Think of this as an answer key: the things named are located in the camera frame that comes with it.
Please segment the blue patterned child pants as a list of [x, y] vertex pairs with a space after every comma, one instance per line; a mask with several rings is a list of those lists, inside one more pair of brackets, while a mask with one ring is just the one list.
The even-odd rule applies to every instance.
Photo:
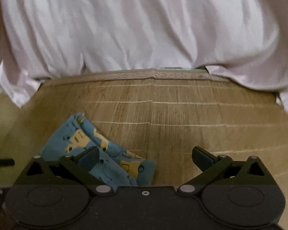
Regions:
[[82, 113], [72, 115], [49, 138], [40, 155], [46, 161], [62, 156], [76, 156], [97, 147], [99, 161], [89, 173], [107, 185], [149, 186], [156, 164], [106, 139]]

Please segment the brown bamboo bed mat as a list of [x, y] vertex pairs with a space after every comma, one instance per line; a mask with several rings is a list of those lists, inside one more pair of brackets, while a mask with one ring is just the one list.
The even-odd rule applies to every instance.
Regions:
[[156, 162], [154, 185], [180, 185], [199, 173], [200, 146], [235, 160], [258, 156], [286, 197], [288, 115], [271, 92], [194, 71], [129, 71], [45, 82], [22, 108], [0, 94], [0, 186], [13, 184], [32, 156], [73, 114], [83, 113], [109, 140]]

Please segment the pink satin blanket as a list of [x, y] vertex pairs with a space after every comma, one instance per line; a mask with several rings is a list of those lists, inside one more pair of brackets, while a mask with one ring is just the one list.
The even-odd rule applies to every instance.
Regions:
[[201, 66], [278, 92], [288, 114], [288, 0], [0, 0], [0, 88], [17, 106], [47, 79]]

